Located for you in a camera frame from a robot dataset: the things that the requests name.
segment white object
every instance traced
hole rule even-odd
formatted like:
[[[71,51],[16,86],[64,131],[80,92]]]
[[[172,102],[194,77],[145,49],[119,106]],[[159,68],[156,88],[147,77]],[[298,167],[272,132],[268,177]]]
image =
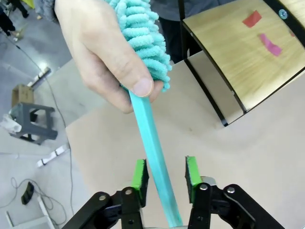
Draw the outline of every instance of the white object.
[[[40,72],[38,75],[34,77],[34,81],[31,81],[27,84],[28,87],[32,87],[37,81],[39,81],[40,78],[42,78],[45,74],[47,74],[51,69],[49,67],[46,67],[42,72]]]
[[[9,114],[3,115],[3,120],[0,123],[0,126],[6,129],[10,134],[20,132],[22,129],[22,126],[15,122]]]
[[[43,158],[39,160],[36,165],[37,167],[45,166],[47,163],[49,163],[54,158],[58,157],[60,154],[66,152],[66,150],[70,149],[69,143],[66,143],[62,145],[61,147],[55,149],[53,152],[50,153],[48,158]]]
[[[44,214],[43,217],[40,217],[38,219],[34,219],[34,220],[31,220],[31,221],[28,221],[28,222],[25,222],[25,223],[21,223],[21,224],[19,224],[17,226],[14,226],[12,221],[11,221],[11,219],[10,219],[9,213],[6,212],[6,214],[5,214],[6,215],[6,219],[8,220],[8,223],[10,225],[10,227],[7,228],[7,229],[31,229],[31,228],[33,228],[35,226],[42,225],[42,224],[48,224],[50,229],[55,229],[55,227],[54,227],[54,225],[53,225],[53,223],[51,221],[51,218],[50,218],[50,216],[48,214],[48,211],[47,211],[47,209],[46,209],[46,207],[45,207],[45,205],[44,205],[40,195],[38,195],[37,201],[38,201],[39,206],[40,206],[40,208],[41,208],[41,210],[42,210],[42,212]]]

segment shoe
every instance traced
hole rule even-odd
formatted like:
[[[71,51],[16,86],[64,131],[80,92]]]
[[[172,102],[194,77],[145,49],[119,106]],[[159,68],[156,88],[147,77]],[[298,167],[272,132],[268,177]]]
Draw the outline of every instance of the shoe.
[[[22,16],[23,18],[27,18],[29,16],[29,13],[23,14]]]

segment wooden shelf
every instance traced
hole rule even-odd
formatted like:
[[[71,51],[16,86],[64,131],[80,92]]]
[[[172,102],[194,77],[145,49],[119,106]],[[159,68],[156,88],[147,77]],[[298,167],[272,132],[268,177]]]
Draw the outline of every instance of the wooden shelf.
[[[305,25],[305,3],[282,0]],[[242,21],[257,10],[262,19],[252,28]],[[305,49],[263,0],[237,0],[184,20],[215,60],[246,110],[258,105],[305,66]],[[267,37],[283,50],[276,57],[262,44]]]

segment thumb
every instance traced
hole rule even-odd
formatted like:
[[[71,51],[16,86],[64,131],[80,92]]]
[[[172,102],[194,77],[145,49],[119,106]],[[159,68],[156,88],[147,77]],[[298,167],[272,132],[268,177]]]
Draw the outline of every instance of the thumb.
[[[153,79],[147,67],[124,38],[116,17],[103,21],[105,23],[97,29],[98,32],[95,31],[95,39],[86,43],[87,48],[127,89],[140,97],[149,96],[153,91]]]

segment leg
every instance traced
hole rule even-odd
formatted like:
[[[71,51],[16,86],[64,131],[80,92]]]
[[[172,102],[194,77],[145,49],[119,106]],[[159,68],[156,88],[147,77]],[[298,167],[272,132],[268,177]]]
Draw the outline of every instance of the leg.
[[[163,30],[167,53],[171,56],[171,60],[174,63],[182,61],[183,56],[180,22],[170,21],[163,18],[159,18],[159,21]]]
[[[10,0],[10,1],[13,6],[17,7],[21,11],[24,18],[27,18],[29,16],[28,11],[24,8],[20,0]]]
[[[5,13],[0,14],[0,27],[2,28],[2,30],[6,33],[6,35],[10,36],[10,32],[9,32],[9,22],[10,19],[8,18],[8,16],[6,16]]]

